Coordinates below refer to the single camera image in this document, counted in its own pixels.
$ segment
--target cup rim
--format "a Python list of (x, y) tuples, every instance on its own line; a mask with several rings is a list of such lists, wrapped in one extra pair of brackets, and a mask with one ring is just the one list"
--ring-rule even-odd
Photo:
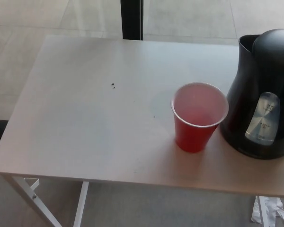
[[(178, 92), (180, 89), (184, 88), (184, 87), (188, 87), (188, 86), (191, 86), (191, 85), (197, 85), (197, 84), (206, 85), (206, 86), (209, 86), (209, 87), (215, 89), (216, 91), (218, 91), (218, 92), (221, 94), (221, 96), (224, 98), (224, 100), (225, 100), (225, 102), (226, 102), (226, 111), (225, 111), (225, 114), (222, 116), (222, 118), (221, 118), (218, 122), (216, 122), (216, 123), (214, 123), (214, 124), (210, 124), (210, 125), (197, 125), (197, 124), (192, 124), (192, 123), (189, 123), (189, 122), (185, 121), (184, 119), (182, 119), (182, 118), (176, 113), (176, 111), (175, 111), (175, 108), (174, 108), (174, 100), (175, 100), (175, 97), (176, 97), (177, 92)], [(215, 125), (220, 124), (220, 123), (226, 118), (226, 116), (227, 116), (227, 114), (228, 114), (228, 111), (229, 111), (228, 100), (227, 100), (226, 96), (223, 94), (223, 92), (222, 92), (219, 88), (217, 88), (216, 86), (214, 86), (214, 85), (211, 85), (211, 84), (208, 84), (208, 83), (202, 83), (202, 82), (188, 83), (188, 84), (185, 84), (185, 85), (181, 86), (180, 88), (178, 88), (177, 91), (176, 91), (176, 93), (175, 93), (175, 95), (174, 95), (174, 97), (172, 98), (170, 104), (171, 104), (171, 109), (172, 109), (172, 111), (174, 112), (174, 115), (177, 116), (177, 118), (178, 118), (180, 121), (182, 121), (183, 123), (185, 123), (185, 124), (187, 124), (187, 125), (194, 126), (194, 127), (197, 127), (197, 128), (210, 128), (210, 127), (213, 127), (213, 126), (215, 126)]]

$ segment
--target table leg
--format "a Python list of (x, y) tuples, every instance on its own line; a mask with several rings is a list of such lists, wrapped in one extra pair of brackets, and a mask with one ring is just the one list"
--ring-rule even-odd
[(259, 204), (259, 211), (260, 211), (262, 226), (269, 227), (264, 197), (258, 196), (257, 201)]
[(79, 198), (79, 202), (78, 202), (76, 217), (75, 217), (75, 221), (74, 221), (74, 225), (73, 225), (74, 227), (80, 227), (80, 225), (81, 225), (81, 220), (82, 220), (82, 215), (83, 215), (85, 199), (86, 199), (86, 194), (87, 194), (88, 188), (89, 188), (89, 182), (84, 181), (83, 184), (82, 184), (82, 188), (81, 188), (81, 193), (80, 193), (80, 198)]
[(4, 175), (5, 180), (50, 227), (62, 227), (23, 177)]

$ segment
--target kettle lid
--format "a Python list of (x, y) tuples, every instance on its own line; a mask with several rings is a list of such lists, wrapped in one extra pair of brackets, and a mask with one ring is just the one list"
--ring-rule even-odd
[(284, 29), (264, 32), (253, 43), (256, 60), (271, 66), (284, 66)]

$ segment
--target tiled floor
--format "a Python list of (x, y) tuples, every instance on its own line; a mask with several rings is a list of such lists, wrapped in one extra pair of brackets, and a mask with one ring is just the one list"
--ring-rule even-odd
[[(144, 39), (237, 45), (284, 28), (284, 0), (144, 0)], [(122, 38), (119, 0), (0, 0), (0, 119), (9, 119), (46, 35)], [(71, 226), (80, 184), (42, 180), (52, 212)], [(253, 197), (92, 184), (84, 226), (256, 226)], [(0, 227), (44, 226), (0, 178)]]
[[(144, 39), (237, 45), (284, 28), (284, 0), (144, 0)], [(119, 0), (0, 0), (0, 119), (9, 119), (48, 34), (122, 38)]]

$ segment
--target black electric kettle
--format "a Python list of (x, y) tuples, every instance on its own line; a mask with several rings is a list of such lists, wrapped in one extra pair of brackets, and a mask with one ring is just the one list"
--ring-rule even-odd
[(221, 123), (227, 142), (260, 159), (284, 155), (284, 30), (239, 39), (237, 76)]

